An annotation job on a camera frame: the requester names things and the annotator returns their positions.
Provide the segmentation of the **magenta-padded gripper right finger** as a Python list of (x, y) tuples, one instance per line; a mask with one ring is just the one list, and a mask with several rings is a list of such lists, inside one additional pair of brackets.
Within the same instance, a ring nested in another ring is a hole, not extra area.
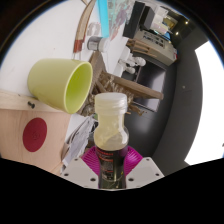
[(151, 157), (142, 157), (135, 149), (129, 147), (125, 157), (126, 188), (134, 189), (164, 177)]

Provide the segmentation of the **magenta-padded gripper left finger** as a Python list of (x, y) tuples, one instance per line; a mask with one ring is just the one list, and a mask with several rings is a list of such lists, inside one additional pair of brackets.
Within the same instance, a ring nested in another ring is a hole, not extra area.
[(74, 158), (64, 169), (61, 177), (90, 189), (98, 188), (99, 160), (95, 148), (90, 148), (81, 157)]

